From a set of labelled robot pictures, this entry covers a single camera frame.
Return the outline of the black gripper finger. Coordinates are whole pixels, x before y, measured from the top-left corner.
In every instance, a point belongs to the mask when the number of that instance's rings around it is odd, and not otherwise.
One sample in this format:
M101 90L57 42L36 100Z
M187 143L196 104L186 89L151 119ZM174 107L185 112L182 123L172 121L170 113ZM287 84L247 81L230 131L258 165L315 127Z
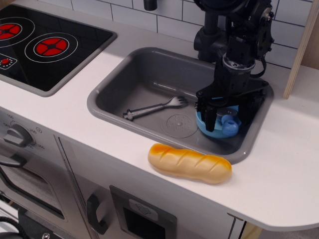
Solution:
M199 101L200 118L208 132L213 132L217 119L217 104L214 101Z
M238 111L239 120L243 125L248 125L252 122L264 100L264 94L249 93L245 95L244 102L239 105Z

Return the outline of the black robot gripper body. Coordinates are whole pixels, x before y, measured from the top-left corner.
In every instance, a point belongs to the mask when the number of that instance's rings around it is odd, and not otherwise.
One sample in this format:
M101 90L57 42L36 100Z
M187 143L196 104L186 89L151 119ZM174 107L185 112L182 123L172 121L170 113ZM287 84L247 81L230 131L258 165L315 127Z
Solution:
M219 56L213 82L196 93L196 110L207 111L232 105L258 108L269 83L258 75L251 75L254 67L254 61L243 65Z

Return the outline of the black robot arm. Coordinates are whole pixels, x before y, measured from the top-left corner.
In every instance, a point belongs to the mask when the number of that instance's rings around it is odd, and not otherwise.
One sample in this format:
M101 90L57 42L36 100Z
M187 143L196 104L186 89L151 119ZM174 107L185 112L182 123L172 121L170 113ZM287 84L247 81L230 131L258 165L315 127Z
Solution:
M250 123L263 102L268 82L265 73L252 74L256 61L267 66L272 50L273 12L269 0L196 0L205 12L204 26L194 40L202 61L215 63L213 82L197 91L195 103L203 132L214 132L217 112L237 106L238 118Z

